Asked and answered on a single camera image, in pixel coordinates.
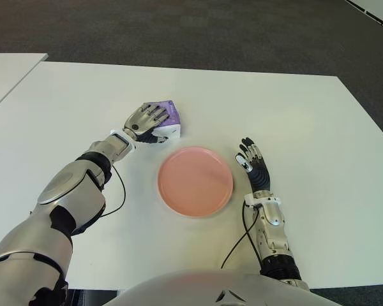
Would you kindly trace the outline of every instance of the robot forearm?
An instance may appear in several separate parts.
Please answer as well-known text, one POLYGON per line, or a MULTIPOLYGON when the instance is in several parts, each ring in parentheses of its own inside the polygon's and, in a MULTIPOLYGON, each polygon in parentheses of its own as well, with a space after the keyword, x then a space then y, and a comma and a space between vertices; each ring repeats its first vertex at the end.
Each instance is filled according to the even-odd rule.
POLYGON ((243 144, 240 148, 246 156, 238 154, 236 160, 247 172, 253 190, 244 197, 245 203, 259 211, 255 229, 262 265, 261 274, 309 290, 308 285, 301 280, 289 248, 280 199, 270 192, 269 173, 262 154, 251 139, 243 139, 243 144))
POLYGON ((0 305, 63 304, 71 236, 82 233, 102 215, 105 198, 101 191, 112 165, 135 148, 134 141, 162 141, 151 132, 167 117, 164 109, 142 105, 125 123, 130 136, 111 132, 50 181, 27 220, 0 242, 0 305))

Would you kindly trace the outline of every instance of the silver robotic hand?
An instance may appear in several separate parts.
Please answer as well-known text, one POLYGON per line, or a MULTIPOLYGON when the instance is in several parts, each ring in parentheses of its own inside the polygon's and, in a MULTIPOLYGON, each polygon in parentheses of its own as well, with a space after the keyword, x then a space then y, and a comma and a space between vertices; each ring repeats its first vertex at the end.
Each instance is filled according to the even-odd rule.
POLYGON ((259 211, 255 223, 256 239, 261 258, 261 274, 287 284, 309 290, 301 280, 294 256, 284 232, 285 219, 280 210, 280 199, 271 193, 271 181, 264 158, 258 147, 248 137, 242 139, 237 162, 247 172, 252 193, 244 197, 246 206, 259 211))
POLYGON ((167 137, 157 137, 152 132, 168 117, 165 108, 145 103, 128 118, 123 131, 138 142, 165 142, 167 137))
POLYGON ((135 141, 158 142, 151 132, 167 117, 165 109, 143 105, 126 121, 125 132, 94 142, 50 181, 31 215, 0 242, 0 305, 64 303, 71 236, 102 215, 101 191, 112 165, 135 149, 135 141))

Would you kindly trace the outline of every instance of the white desk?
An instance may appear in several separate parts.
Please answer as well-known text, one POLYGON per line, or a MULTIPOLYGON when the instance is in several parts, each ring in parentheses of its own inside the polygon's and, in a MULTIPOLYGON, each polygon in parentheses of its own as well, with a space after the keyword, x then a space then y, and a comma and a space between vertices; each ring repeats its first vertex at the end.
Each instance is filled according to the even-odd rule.
POLYGON ((0 53, 0 101, 46 58, 46 54, 0 53))
MULTIPOLYGON (((141 103, 165 99, 175 101, 183 136, 139 145, 116 164, 125 207, 73 238, 72 288, 127 289, 161 273, 218 268, 243 232, 250 185, 234 154, 248 135, 283 200, 310 287, 383 284, 383 134, 334 76, 42 62, 0 103, 0 239, 64 165, 141 103), (173 213, 156 187, 165 158, 190 145, 215 150, 234 176, 230 203, 205 219, 173 213)), ((105 196, 107 211, 120 204, 116 176, 105 196)), ((258 270, 247 241, 227 268, 258 270)))

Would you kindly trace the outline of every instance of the round plate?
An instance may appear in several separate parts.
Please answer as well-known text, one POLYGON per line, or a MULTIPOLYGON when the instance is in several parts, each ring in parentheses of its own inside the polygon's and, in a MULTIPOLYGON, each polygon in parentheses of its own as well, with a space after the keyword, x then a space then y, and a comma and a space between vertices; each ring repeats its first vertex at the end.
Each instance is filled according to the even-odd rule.
POLYGON ((158 186, 164 202, 182 215, 205 217, 231 197, 232 174, 216 153, 200 147, 174 152, 162 164, 158 186))

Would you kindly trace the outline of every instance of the black cable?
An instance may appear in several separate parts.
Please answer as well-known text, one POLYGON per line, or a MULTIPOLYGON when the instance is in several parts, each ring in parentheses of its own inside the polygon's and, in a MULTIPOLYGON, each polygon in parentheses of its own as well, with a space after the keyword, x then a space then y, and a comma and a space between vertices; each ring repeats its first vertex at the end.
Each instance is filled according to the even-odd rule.
POLYGON ((246 226, 245 226, 245 201, 243 203, 243 211, 242 211, 242 215, 243 215, 243 224, 244 224, 244 229, 245 229, 245 233, 240 237, 240 239, 236 242, 236 244, 234 244, 234 246, 232 247, 231 251, 227 254, 227 256, 225 257, 223 263, 222 263, 222 267, 220 269, 222 269, 226 263, 226 261, 228 260, 228 258, 231 256, 231 254, 234 252, 234 250, 236 249, 236 247, 239 245, 239 243, 242 241, 242 239, 248 235, 250 238, 250 230, 254 227, 255 223, 257 222, 257 219, 258 219, 258 216, 260 214, 260 212, 258 211, 257 209, 257 214, 255 215, 255 218, 254 218, 254 221, 253 221, 253 224, 251 224, 251 226, 247 229, 246 226))
MULTIPOLYGON (((249 229, 247 229, 247 224, 245 223, 245 215, 244 215, 244 208, 243 208, 243 225, 244 225, 244 229, 245 229, 245 232, 247 233, 247 236, 248 236, 248 239, 251 243, 251 246, 253 247, 253 250, 254 250, 254 253, 255 253, 255 256, 257 257, 257 260, 260 264, 260 267, 262 268, 262 262, 261 262, 261 257, 260 257, 260 254, 258 253, 258 250, 257 248, 255 247, 255 244, 251 238, 251 235, 250 233, 248 232, 249 229)), ((256 211, 257 211, 257 215, 256 215, 256 218, 258 217, 258 215, 260 214, 259 210, 257 208, 254 208, 256 211)))
POLYGON ((124 194, 123 194, 123 201, 122 201, 121 206, 119 206, 117 209, 114 209, 114 210, 111 211, 111 212, 108 212, 108 213, 106 213, 106 214, 103 214, 100 218, 102 218, 102 217, 106 217, 107 215, 113 214, 113 213, 116 212, 117 210, 121 209, 122 206, 123 206, 124 203, 125 203, 125 200, 126 200, 126 189, 125 189, 125 184, 123 183, 123 180, 122 180, 121 176, 119 175, 119 172, 116 170, 115 166, 112 166, 112 167, 113 167, 113 169, 115 170, 115 172, 116 172, 116 174, 117 174, 117 177, 119 177, 119 179, 120 179, 120 181, 121 181, 121 183, 122 183, 123 192, 124 192, 124 194))

